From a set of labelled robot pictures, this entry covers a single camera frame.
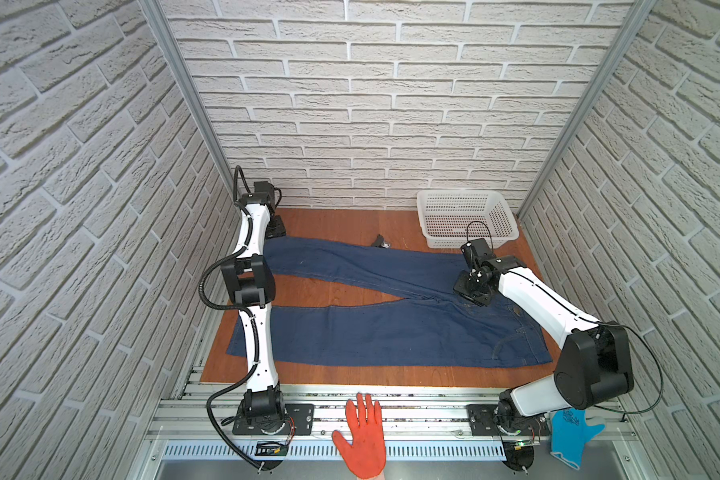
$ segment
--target black cable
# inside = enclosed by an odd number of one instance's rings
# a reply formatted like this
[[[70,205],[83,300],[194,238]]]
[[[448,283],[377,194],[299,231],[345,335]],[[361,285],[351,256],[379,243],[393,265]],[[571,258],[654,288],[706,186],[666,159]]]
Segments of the black cable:
[[[238,307],[234,305],[221,305],[219,303],[214,303],[208,300],[208,297],[206,296],[206,282],[208,281],[208,277],[216,268],[221,266],[221,264],[229,262],[230,260],[234,260],[244,251],[246,251],[248,249],[248,244],[251,241],[251,235],[253,235],[253,217],[251,216],[250,212],[247,208],[240,205],[240,203],[238,203],[237,201],[235,201],[235,206],[240,208],[240,211],[243,212],[244,215],[248,218],[248,233],[246,234],[246,241],[243,242],[243,245],[237,250],[237,252],[213,262],[208,268],[206,268],[206,271],[202,272],[202,275],[200,276],[200,282],[197,283],[197,293],[198,295],[200,295],[200,301],[203,302],[207,307],[214,310],[237,310]]]
[[[504,456],[506,457],[506,456],[507,456],[507,452],[506,452],[506,448],[504,448],[504,444],[505,444],[505,443],[510,443],[510,442],[505,442],[505,441],[504,441],[504,437],[501,436],[501,427],[498,427],[498,428],[497,428],[497,431],[498,431],[498,433],[499,433],[499,440],[501,440],[501,449],[504,450],[504,452],[502,452],[502,453],[503,453]]]
[[[232,181],[232,200],[237,202],[240,200],[240,198],[237,196],[237,176],[240,175],[240,178],[242,178],[242,186],[246,188],[246,191],[250,194],[251,189],[248,187],[248,182],[246,182],[246,175],[242,172],[242,168],[237,165],[235,166],[235,177]]]
[[[482,220],[472,220],[469,224],[467,224],[467,243],[469,243],[469,227],[472,224],[481,224],[485,227],[486,230],[488,230],[488,237],[490,238],[490,251],[494,251],[494,238],[492,235],[490,235],[490,228],[488,228],[488,225],[485,224]]]
[[[219,398],[222,395],[225,395],[232,390],[238,388],[240,385],[244,384],[248,381],[249,378],[253,376],[253,373],[256,371],[256,368],[259,366],[259,331],[256,328],[256,319],[254,318],[253,314],[250,310],[248,310],[246,307],[240,307],[237,308],[240,309],[240,311],[245,312],[248,315],[248,321],[251,323],[251,329],[253,331],[253,365],[251,366],[251,369],[248,371],[246,376],[244,376],[242,379],[240,379],[237,383],[234,385],[230,385],[225,389],[221,389],[218,392],[214,393],[210,397],[208,397],[208,400],[206,400],[206,412],[208,413],[208,419],[211,420],[211,425],[213,425],[213,429],[216,430],[216,433],[219,434],[219,437],[221,437],[221,440],[224,441],[224,443],[230,447],[230,449],[236,453],[240,458],[245,460],[250,466],[254,467],[257,470],[270,470],[270,468],[266,467],[266,462],[259,462],[257,460],[254,460],[253,458],[250,458],[250,456],[246,455],[243,450],[238,448],[234,443],[232,443],[232,440],[230,440],[229,437],[226,436],[224,431],[221,429],[221,426],[219,425],[216,418],[213,416],[213,408],[212,408],[212,402],[213,400]]]
[[[231,424],[232,422],[234,422],[235,420],[237,420],[239,417],[240,417],[239,415],[235,415],[235,416],[231,416],[231,417],[226,417],[226,418],[224,418],[223,420],[221,420],[221,426],[222,426],[222,427],[226,427],[226,426],[228,426],[229,424]]]
[[[510,274],[515,274],[515,275],[519,276],[520,278],[526,279],[528,282],[531,282],[531,283],[533,283],[534,285],[536,285],[535,282],[533,282],[530,278],[528,278],[528,277],[525,276],[525,275],[519,274],[518,272],[513,272],[512,270],[507,270],[507,272],[509,272]],[[639,415],[639,414],[641,414],[641,413],[650,412],[651,410],[653,410],[654,408],[656,408],[657,405],[659,405],[659,402],[661,401],[661,397],[662,397],[662,395],[664,394],[664,374],[662,373],[661,364],[659,363],[659,360],[656,358],[656,354],[653,353],[653,350],[648,346],[648,343],[643,339],[642,336],[640,336],[640,334],[639,334],[638,332],[634,331],[634,329],[633,329],[631,326],[622,325],[622,324],[620,324],[620,323],[615,323],[615,322],[606,323],[606,322],[595,322],[595,321],[593,321],[593,320],[587,320],[587,319],[585,319],[585,318],[583,318],[583,317],[581,317],[581,316],[578,316],[578,315],[576,314],[576,312],[573,312],[570,308],[568,308],[566,305],[564,305],[562,302],[560,302],[558,299],[556,299],[556,298],[554,297],[554,295],[550,294],[550,293],[547,292],[545,289],[541,288],[541,287],[538,286],[538,285],[536,285],[536,287],[537,287],[539,290],[541,290],[542,292],[546,293],[547,296],[548,296],[549,298],[551,298],[552,300],[554,300],[558,305],[560,305],[560,306],[562,306],[563,308],[565,308],[566,310],[568,310],[569,313],[571,313],[572,315],[576,316],[576,319],[577,319],[577,320],[583,320],[583,321],[585,321],[585,322],[594,323],[595,325],[601,325],[601,326],[602,326],[602,325],[605,325],[605,326],[617,326],[617,327],[623,328],[624,330],[628,330],[628,331],[632,332],[633,335],[636,336],[637,339],[643,344],[643,346],[646,348],[646,350],[648,350],[648,353],[650,354],[651,358],[653,359],[653,362],[656,364],[656,369],[659,370],[659,395],[658,395],[658,397],[656,398],[656,400],[655,400],[649,407],[643,408],[642,410],[635,410],[634,412],[627,412],[627,411],[625,411],[625,410],[616,410],[616,409],[614,409],[614,408],[607,408],[607,407],[602,407],[602,406],[599,406],[599,405],[595,405],[595,406],[594,406],[595,408],[599,408],[599,409],[601,409],[601,410],[607,410],[608,412],[621,413],[622,415]]]

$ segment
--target white plastic basket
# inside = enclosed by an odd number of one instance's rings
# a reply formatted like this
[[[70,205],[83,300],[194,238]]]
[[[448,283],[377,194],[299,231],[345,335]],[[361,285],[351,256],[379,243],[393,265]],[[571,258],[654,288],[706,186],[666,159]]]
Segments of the white plastic basket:
[[[493,190],[422,190],[416,196],[418,222],[430,248],[459,248],[474,220],[490,228],[494,247],[520,236],[518,224],[501,194]],[[472,224],[470,238],[490,239],[485,226]]]

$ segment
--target denim pant leg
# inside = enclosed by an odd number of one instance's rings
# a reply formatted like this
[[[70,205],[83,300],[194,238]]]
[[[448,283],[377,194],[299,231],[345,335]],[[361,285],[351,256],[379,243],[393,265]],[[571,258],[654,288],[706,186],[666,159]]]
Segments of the denim pant leg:
[[[538,324],[503,296],[490,306],[403,299],[272,308],[275,360],[324,366],[517,367],[551,362]],[[236,331],[242,331],[238,320]],[[234,335],[227,353],[246,354]]]
[[[361,286],[403,298],[460,300],[453,292],[465,267],[461,254],[428,254],[282,236],[264,256],[274,274]]]

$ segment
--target black mounting plate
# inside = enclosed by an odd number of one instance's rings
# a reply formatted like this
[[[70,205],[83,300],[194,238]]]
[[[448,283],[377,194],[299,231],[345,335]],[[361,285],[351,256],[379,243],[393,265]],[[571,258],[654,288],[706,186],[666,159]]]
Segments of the black mounting plate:
[[[459,294],[460,296],[469,300],[475,305],[490,305],[490,301],[493,298],[493,292],[489,291],[487,293],[483,293],[470,291],[470,289],[467,287],[468,278],[469,273],[467,271],[462,271],[458,275],[458,280],[456,280],[456,284],[454,285],[454,293]]]
[[[513,436],[502,432],[494,422],[494,410],[496,405],[467,405],[469,415],[469,427],[474,437],[502,436],[507,442],[511,442]],[[520,436],[548,436],[550,428],[547,418],[543,413],[532,417],[518,417],[516,420],[518,429],[522,432]]]
[[[315,406],[311,403],[287,403],[286,418],[293,418],[293,424],[296,426],[296,435],[304,436],[312,434],[312,423],[314,419]],[[290,432],[288,424],[284,423],[282,429],[274,435],[288,435]],[[232,426],[233,435],[264,435],[255,425],[247,425],[244,418],[235,420]]]
[[[273,216],[268,225],[266,226],[266,230],[264,231],[264,240],[269,240],[270,238],[276,238],[278,236],[285,236],[286,235],[286,225],[282,222],[282,217],[279,215]]]

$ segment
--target metal grating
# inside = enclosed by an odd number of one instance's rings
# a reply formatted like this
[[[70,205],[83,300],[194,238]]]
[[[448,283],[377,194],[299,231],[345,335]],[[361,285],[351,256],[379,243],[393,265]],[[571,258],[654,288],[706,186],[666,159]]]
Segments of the metal grating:
[[[245,454],[253,456],[257,440],[237,441]],[[505,460],[501,442],[495,440],[405,441],[387,440],[387,460],[426,462],[494,462]],[[272,457],[257,457],[272,460]],[[286,457],[290,460],[341,460],[331,440],[294,440]],[[240,459],[221,440],[170,440],[163,460]]]

